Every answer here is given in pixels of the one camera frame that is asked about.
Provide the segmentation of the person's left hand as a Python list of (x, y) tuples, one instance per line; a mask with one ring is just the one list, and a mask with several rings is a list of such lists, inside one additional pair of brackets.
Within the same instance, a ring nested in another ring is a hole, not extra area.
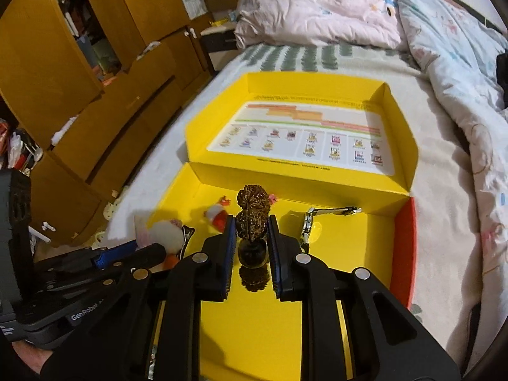
[(26, 341), (14, 341), (12, 347), (19, 358), (36, 374), (40, 374), (43, 365), (53, 354), (53, 351), (34, 347)]

